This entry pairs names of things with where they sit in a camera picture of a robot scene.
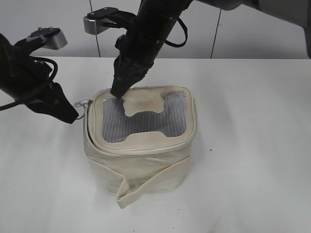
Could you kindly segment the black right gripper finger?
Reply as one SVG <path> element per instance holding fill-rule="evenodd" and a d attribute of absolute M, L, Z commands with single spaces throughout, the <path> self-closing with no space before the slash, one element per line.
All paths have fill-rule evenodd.
<path fill-rule="evenodd" d="M 125 91 L 128 91 L 134 84 L 140 82 L 153 65 L 154 62 L 150 64 L 127 62 L 125 68 Z"/>
<path fill-rule="evenodd" d="M 135 84 L 135 67 L 121 57 L 114 61 L 114 79 L 111 87 L 111 94 L 121 98 L 130 87 Z"/>

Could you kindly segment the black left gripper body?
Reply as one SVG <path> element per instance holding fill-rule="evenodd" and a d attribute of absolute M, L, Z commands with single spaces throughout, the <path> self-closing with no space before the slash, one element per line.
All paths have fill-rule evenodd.
<path fill-rule="evenodd" d="M 12 105 L 44 102 L 47 104 L 49 85 L 54 83 L 58 65 L 53 60 L 31 60 L 21 63 L 21 73 L 13 81 L 15 100 Z"/>

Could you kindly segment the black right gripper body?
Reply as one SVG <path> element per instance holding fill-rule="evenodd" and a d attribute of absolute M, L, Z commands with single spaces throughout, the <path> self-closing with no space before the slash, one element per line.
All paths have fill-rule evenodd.
<path fill-rule="evenodd" d="M 176 17 L 164 14 L 137 15 L 124 38 L 116 43 L 120 53 L 114 62 L 115 71 L 152 65 L 176 22 Z"/>

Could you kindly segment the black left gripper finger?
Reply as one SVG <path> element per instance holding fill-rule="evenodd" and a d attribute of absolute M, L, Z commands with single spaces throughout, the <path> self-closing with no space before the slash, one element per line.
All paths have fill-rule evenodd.
<path fill-rule="evenodd" d="M 70 103 L 60 102 L 48 105 L 44 102 L 30 103 L 26 106 L 35 113 L 49 115 L 64 123 L 72 124 L 79 116 L 78 112 Z"/>
<path fill-rule="evenodd" d="M 54 114 L 78 114 L 72 104 L 67 100 L 59 83 L 49 85 L 47 105 Z"/>

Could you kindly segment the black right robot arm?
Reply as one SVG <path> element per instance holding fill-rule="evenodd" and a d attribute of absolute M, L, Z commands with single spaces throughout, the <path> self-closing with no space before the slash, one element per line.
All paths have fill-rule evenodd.
<path fill-rule="evenodd" d="M 246 5 L 268 15 L 301 26 L 305 32 L 307 54 L 311 53 L 311 2 L 309 0 L 206 0 L 205 4 L 231 11 Z M 119 55 L 114 62 L 111 94 L 122 97 L 128 89 L 141 81 L 164 44 L 179 48 L 167 40 L 176 23 L 186 30 L 180 15 L 191 4 L 190 0 L 143 0 L 138 13 L 118 11 L 126 20 L 126 34 L 116 41 Z"/>

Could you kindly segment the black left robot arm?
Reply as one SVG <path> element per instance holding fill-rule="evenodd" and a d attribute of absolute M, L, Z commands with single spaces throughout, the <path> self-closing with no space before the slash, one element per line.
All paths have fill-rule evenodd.
<path fill-rule="evenodd" d="M 67 100 L 59 83 L 54 81 L 58 64 L 51 59 L 34 57 L 39 48 L 59 50 L 67 40 L 59 28 L 37 30 L 14 45 L 0 36 L 0 89 L 14 99 L 1 106 L 7 110 L 25 105 L 31 111 L 72 124 L 79 116 Z"/>

